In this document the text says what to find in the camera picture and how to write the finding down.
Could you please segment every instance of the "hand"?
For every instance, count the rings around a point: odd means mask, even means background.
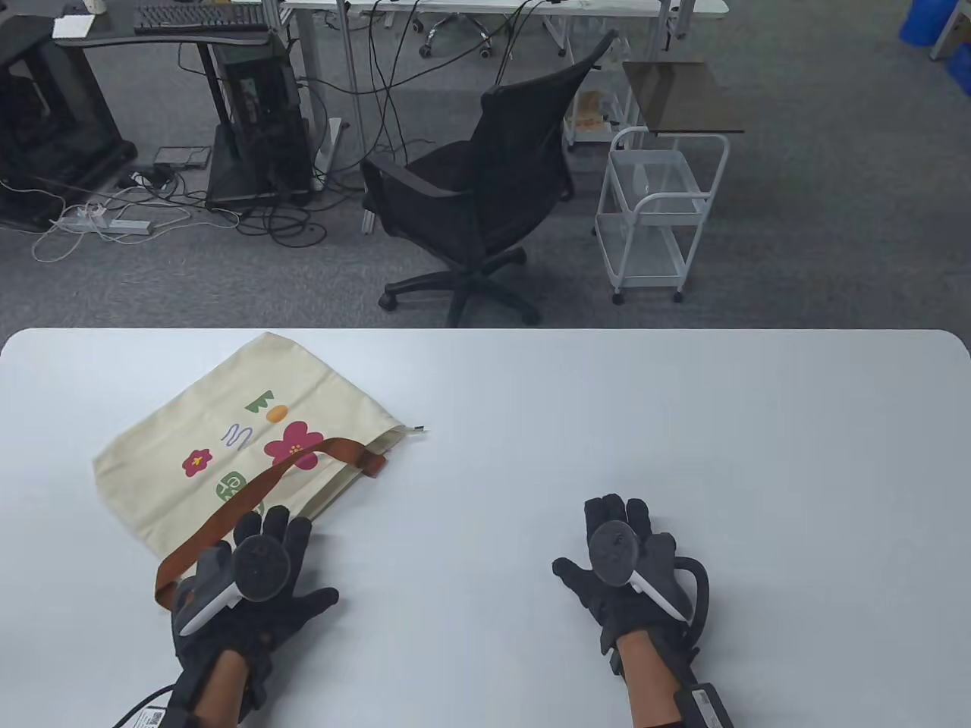
[[[212,549],[207,558],[200,559],[195,577],[185,579],[176,590],[173,617],[173,638],[176,656],[183,666],[186,683],[192,695],[185,696],[191,708],[212,666],[225,651],[238,652],[247,662],[249,682],[244,696],[241,719],[250,708],[259,708],[265,701],[263,681],[272,670],[270,653],[296,634],[308,621],[337,603],[337,589],[324,588],[302,597],[293,596],[304,553],[310,540],[311,523],[307,518],[290,520],[289,511],[274,506],[266,518],[247,513],[233,530],[238,546],[249,536],[260,533],[281,542],[290,562],[289,577],[280,592],[265,602],[241,601],[234,608],[223,609],[206,625],[188,637],[181,637],[174,628],[179,610],[188,604],[193,587],[213,576],[208,570],[225,563],[231,553],[225,541]]]
[[[586,515],[586,540],[589,543],[594,531],[609,520],[626,522],[644,545],[646,558],[662,564],[670,563],[670,580],[674,582],[674,539],[670,534],[653,534],[647,504],[638,498],[624,503],[619,495],[593,498],[584,504]],[[609,586],[593,571],[581,569],[567,558],[552,563],[552,572],[580,598],[603,630],[600,635],[600,651],[607,654],[617,646],[617,640],[639,630],[660,629],[667,633],[669,641],[678,642],[684,637],[686,624],[668,615],[651,597],[638,594],[629,584]]]

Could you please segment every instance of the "floor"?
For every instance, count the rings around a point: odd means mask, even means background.
[[[919,327],[971,341],[965,211],[971,99],[943,66],[897,40],[907,0],[730,5],[727,19],[698,22],[682,49],[712,64],[747,123],[685,302],[643,291],[628,295],[624,306],[612,305],[589,235],[603,169],[597,147],[574,154],[577,198],[526,240],[529,265],[504,271],[502,280],[531,298],[551,327]],[[375,29],[386,68],[402,32],[402,17],[391,30]],[[325,77],[345,85],[340,39],[323,16],[318,33]],[[366,36],[354,33],[365,85]],[[454,28],[441,40],[436,58],[445,59],[468,48],[474,36]],[[419,58],[419,45],[419,36],[407,30],[398,78],[434,60]],[[161,145],[212,139],[215,115],[205,83],[178,70],[176,51],[89,54],[123,135],[148,159]],[[193,54],[185,49],[186,64],[198,62]],[[533,19],[507,80],[543,73],[557,62],[552,41]],[[498,58],[473,53],[403,86],[395,102],[405,138],[441,144],[467,136],[478,117],[479,89],[493,82],[497,64]],[[350,118],[347,96],[328,91],[326,103],[332,114]],[[373,100],[365,113],[370,139]],[[414,154],[428,145],[412,142],[409,149]],[[343,159],[353,162],[355,154],[348,144]],[[444,323],[448,304],[441,294],[402,299],[394,314],[377,306],[386,282],[437,269],[433,258],[380,228],[362,236],[357,201],[316,219],[327,238],[313,248],[192,227],[139,246],[89,236],[69,257],[47,265],[31,258],[31,236],[0,230],[0,341],[31,326]],[[56,256],[73,242],[50,236],[38,253]],[[517,326],[519,319],[474,301],[464,324]]]

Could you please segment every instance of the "keyboard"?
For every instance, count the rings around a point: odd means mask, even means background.
[[[263,6],[249,3],[137,3],[133,11],[136,35],[268,30]]]

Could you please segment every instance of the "round disc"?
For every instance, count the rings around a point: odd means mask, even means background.
[[[258,534],[233,551],[233,574],[240,593],[251,602],[273,599],[290,576],[290,558],[276,539]]]
[[[609,520],[593,532],[589,550],[594,573],[606,584],[624,586],[634,573],[641,544],[634,529],[622,520]]]

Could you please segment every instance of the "brown bag strap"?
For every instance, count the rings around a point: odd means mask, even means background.
[[[207,548],[218,544],[246,513],[252,511],[273,490],[287,470],[308,452],[323,452],[335,460],[358,468],[373,478],[385,466],[383,455],[371,452],[354,440],[328,438],[313,447],[294,452],[286,460],[268,468],[247,483],[238,493],[209,516],[189,539],[165,557],[155,574],[155,601],[167,610],[172,609],[176,580],[184,574]]]

